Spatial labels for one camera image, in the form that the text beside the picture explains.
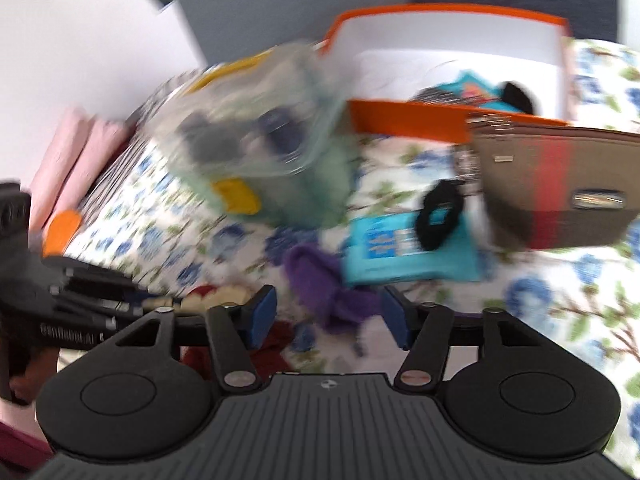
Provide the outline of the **purple fabric cloth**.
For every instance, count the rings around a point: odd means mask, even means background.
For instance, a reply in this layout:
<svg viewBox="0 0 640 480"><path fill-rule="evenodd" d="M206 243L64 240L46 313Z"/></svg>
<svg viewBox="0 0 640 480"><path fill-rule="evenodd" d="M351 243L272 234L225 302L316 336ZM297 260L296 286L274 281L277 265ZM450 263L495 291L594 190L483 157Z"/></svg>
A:
<svg viewBox="0 0 640 480"><path fill-rule="evenodd" d="M328 333L354 332L368 318L381 313L378 293L367 287L348 287L341 259L314 244L298 244L283 257L292 292Z"/></svg>

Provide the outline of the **teal cloth packet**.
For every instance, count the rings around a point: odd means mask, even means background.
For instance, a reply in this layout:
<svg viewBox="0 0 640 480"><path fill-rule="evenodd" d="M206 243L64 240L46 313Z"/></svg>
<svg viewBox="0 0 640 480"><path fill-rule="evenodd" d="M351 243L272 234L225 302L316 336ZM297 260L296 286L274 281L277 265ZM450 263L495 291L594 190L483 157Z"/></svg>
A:
<svg viewBox="0 0 640 480"><path fill-rule="evenodd" d="M349 222L342 257L348 286L445 280L478 282L482 278L478 249L465 218L444 244L426 252L416 237L415 212L362 217Z"/></svg>

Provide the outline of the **black hair scrunchie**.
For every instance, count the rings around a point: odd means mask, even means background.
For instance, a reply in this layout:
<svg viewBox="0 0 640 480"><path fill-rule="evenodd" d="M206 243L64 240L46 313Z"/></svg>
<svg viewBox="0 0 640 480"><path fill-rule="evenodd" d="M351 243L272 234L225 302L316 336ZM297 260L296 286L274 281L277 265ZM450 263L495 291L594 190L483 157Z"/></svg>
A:
<svg viewBox="0 0 640 480"><path fill-rule="evenodd" d="M461 182L439 180L422 200L414 232L426 252L438 249L458 226L464 208Z"/></svg>

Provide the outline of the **floral white blue blanket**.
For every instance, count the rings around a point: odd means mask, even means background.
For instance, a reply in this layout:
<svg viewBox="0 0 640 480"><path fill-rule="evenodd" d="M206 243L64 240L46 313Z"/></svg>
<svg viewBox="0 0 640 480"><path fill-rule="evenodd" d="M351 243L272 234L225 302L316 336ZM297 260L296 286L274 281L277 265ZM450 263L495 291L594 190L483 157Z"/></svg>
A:
<svg viewBox="0 0 640 480"><path fill-rule="evenodd" d="M577 125L639 133L639 47L573 40ZM277 287L278 318L256 367L302 373L396 373L404 352L380 318L346 335L322 330L292 292L283 255L310 243L346 248L351 218L418 206L433 181L454 176L454 149L416 139L360 136L357 191L347 216L324 231L270 228L211 211L171 176L155 143L134 148L136 166L100 212L91 211L66 256L110 266L154 292L186 295L196 286ZM639 478L639 218L611 246L551 252L480 250L478 283L400 284L414 301L477 312L503 308L616 385L622 414L606 454Z"/></svg>

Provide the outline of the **brown pouch with red stripe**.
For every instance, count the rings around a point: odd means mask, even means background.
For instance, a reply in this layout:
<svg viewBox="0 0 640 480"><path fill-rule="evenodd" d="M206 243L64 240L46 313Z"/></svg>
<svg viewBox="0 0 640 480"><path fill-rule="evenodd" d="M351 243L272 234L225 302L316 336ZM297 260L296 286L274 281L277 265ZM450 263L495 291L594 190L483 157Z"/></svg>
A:
<svg viewBox="0 0 640 480"><path fill-rule="evenodd" d="M473 117L468 127L497 246L606 246L638 218L638 134L499 114Z"/></svg>

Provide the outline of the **clear plastic container yellow lid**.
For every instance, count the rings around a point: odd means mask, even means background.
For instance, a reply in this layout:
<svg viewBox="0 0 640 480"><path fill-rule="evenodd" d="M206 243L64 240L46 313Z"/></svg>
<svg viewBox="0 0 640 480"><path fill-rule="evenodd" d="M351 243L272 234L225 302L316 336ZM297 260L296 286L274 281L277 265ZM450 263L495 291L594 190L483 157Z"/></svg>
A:
<svg viewBox="0 0 640 480"><path fill-rule="evenodd" d="M208 70L143 131L199 198L247 221L330 228L355 187L345 90L315 44L281 44Z"/></svg>

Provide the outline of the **orange cardboard box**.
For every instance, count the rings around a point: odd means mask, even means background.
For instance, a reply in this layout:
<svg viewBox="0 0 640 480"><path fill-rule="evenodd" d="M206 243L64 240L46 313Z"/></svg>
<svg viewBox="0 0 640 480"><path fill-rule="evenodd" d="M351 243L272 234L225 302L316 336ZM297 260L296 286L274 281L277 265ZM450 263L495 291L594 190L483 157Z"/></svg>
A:
<svg viewBox="0 0 640 480"><path fill-rule="evenodd" d="M398 4L343 13L321 54L343 79L356 131L465 143L475 108L425 104L414 96L465 74L491 87L513 82L534 104L533 114L514 120L565 125L568 40L567 21L549 14L481 4Z"/></svg>

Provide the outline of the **white cushion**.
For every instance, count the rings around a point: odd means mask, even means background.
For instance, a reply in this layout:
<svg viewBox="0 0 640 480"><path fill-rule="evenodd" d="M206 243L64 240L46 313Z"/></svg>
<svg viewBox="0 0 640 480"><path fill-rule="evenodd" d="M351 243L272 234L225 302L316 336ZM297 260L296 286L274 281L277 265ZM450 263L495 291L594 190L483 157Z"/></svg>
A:
<svg viewBox="0 0 640 480"><path fill-rule="evenodd" d="M176 0L1 0L1 177L32 180L64 110L125 119L206 63Z"/></svg>

